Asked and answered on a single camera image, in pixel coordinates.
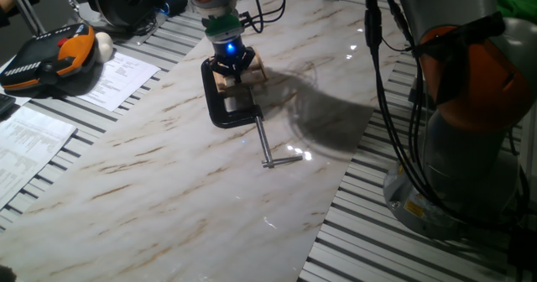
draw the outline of blue led light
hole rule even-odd
[[[230,54],[234,53],[235,52],[235,46],[233,46],[233,44],[229,43],[227,45],[227,52],[230,53]]]

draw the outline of marble-patterned sheet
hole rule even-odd
[[[0,236],[0,264],[25,282],[296,280],[377,100],[365,8],[287,9],[243,40],[270,75],[256,100],[274,157],[309,160],[264,169],[254,125],[212,125],[203,39]],[[389,14],[383,29],[402,44]],[[397,55],[381,56],[386,77]]]

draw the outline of wooden block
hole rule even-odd
[[[233,76],[224,77],[216,72],[213,72],[213,75],[218,93],[225,94],[227,96],[232,96],[237,89],[245,86],[261,84],[268,80],[267,71],[265,70],[263,62],[261,61],[257,51],[250,66],[241,74],[241,84],[236,84]]]

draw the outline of paper document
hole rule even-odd
[[[4,70],[6,70],[8,65],[11,64],[11,62],[12,62],[12,60],[14,58],[15,57],[12,57],[11,60],[8,60],[8,62],[6,64],[4,64],[2,67],[0,67],[0,75],[3,73]],[[2,86],[0,86],[0,93],[6,94],[6,92],[3,90]],[[15,97],[15,99],[16,99],[15,104],[17,104],[19,106],[22,106],[23,104],[29,102],[29,100],[31,100],[32,98],[30,98],[30,97]]]
[[[95,87],[78,97],[114,111],[157,71],[159,67],[155,65],[116,52],[104,65]]]
[[[26,107],[0,123],[0,209],[49,163],[75,130]]]

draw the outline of orange and black case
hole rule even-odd
[[[96,57],[93,28],[79,23],[26,42],[0,75],[5,91],[54,85],[60,77],[88,71]]]

